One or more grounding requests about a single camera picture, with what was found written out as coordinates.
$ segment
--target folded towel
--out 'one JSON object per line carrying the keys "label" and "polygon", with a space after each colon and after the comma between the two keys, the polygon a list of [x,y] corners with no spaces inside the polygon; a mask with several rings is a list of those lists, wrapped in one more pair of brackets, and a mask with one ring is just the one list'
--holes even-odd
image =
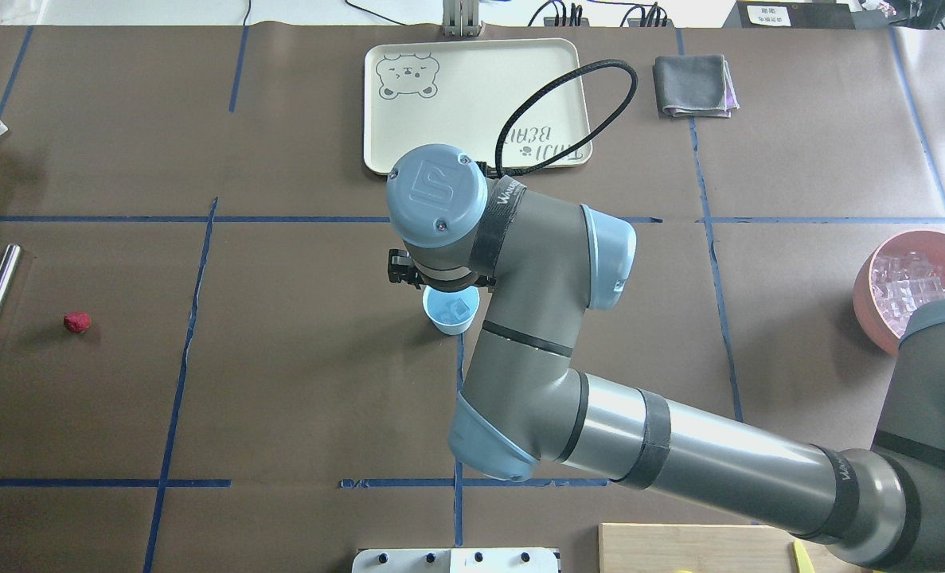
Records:
{"label": "folded towel", "polygon": [[730,117],[741,107],[722,55],[658,56],[653,79],[660,109],[672,117]]}

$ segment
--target white bracket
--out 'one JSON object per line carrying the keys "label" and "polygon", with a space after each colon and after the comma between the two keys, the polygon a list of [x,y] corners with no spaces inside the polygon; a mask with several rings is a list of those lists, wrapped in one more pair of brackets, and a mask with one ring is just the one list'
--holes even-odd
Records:
{"label": "white bracket", "polygon": [[444,36],[479,36],[479,0],[443,0]]}
{"label": "white bracket", "polygon": [[352,573],[560,573],[560,554],[547,548],[363,550]]}

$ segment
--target yellow knife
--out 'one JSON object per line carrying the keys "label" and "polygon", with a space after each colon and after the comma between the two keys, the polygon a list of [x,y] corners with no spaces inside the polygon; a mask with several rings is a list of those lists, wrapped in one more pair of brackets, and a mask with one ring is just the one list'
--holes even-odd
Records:
{"label": "yellow knife", "polygon": [[797,562],[797,573],[815,573],[815,568],[811,566],[811,558],[808,557],[808,551],[801,541],[794,541],[794,561]]}

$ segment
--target white mounting plate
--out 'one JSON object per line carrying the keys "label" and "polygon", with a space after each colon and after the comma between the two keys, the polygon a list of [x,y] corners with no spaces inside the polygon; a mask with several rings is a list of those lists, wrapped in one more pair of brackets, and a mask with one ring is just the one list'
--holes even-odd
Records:
{"label": "white mounting plate", "polygon": [[[578,50],[563,37],[374,47],[365,59],[363,160],[386,174],[411,149],[443,142],[492,166],[508,117],[575,68]],[[535,166],[588,133],[581,79],[568,81],[512,127],[504,167]],[[553,166],[580,166],[590,155],[591,142]]]}
{"label": "white mounting plate", "polygon": [[[523,561],[522,554],[529,555]],[[426,555],[433,555],[433,562]],[[476,561],[476,554],[482,561]],[[381,563],[381,555],[386,562]],[[363,550],[352,561],[352,573],[560,573],[556,550],[547,548],[425,548]]]}

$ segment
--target brown table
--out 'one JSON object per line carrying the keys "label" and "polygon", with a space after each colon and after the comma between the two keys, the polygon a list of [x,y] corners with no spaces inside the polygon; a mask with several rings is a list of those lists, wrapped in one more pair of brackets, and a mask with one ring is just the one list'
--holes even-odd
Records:
{"label": "brown table", "polygon": [[[363,54],[437,35],[0,28],[0,253],[27,250],[0,319],[0,572],[347,571],[359,548],[461,540],[559,548],[577,573],[599,522],[744,522],[553,464],[456,483],[447,425],[478,326],[443,337],[386,282],[400,241],[361,153]],[[576,367],[868,446],[893,360],[851,283],[892,233],[945,232],[945,33],[483,36],[567,37],[640,72],[586,166],[524,177],[638,232]],[[679,41],[727,56],[734,119],[692,133],[657,112],[648,70]],[[586,77],[593,124],[616,81]],[[79,337],[72,310],[94,319]]]}

